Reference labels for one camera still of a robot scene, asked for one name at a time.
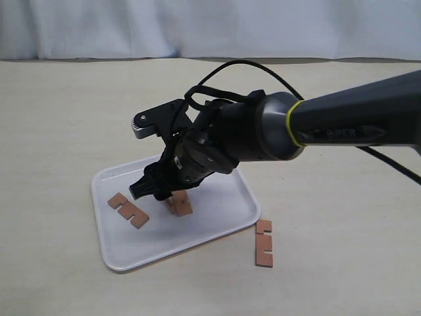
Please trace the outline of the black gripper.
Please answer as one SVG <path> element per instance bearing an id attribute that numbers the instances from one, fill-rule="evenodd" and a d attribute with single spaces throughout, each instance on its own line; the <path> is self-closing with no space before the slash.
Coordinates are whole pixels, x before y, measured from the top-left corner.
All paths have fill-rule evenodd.
<path id="1" fill-rule="evenodd" d="M 161 137 L 165 149 L 161 161 L 147 165 L 143 176 L 129 186 L 134 199 L 153 195 L 163 201 L 173 192 L 196 188 L 214 173 L 230 174 L 238 158 L 228 153 L 228 128 L 239 104 L 216 99 L 195 120 L 187 117 L 185 101 L 176 99 L 164 104 Z"/>

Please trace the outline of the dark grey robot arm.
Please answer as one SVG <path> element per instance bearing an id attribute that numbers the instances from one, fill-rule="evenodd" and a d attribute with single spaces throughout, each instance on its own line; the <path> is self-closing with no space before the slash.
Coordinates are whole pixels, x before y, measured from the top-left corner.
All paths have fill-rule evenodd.
<path id="1" fill-rule="evenodd" d="M 420 73 L 308 100 L 197 85 L 181 99 L 138 113 L 132 128 L 139 139 L 159 136 L 165 148 L 130 193 L 162 201 L 212 174 L 230 174 L 241 162 L 289 161 L 309 145 L 420 149 Z"/>

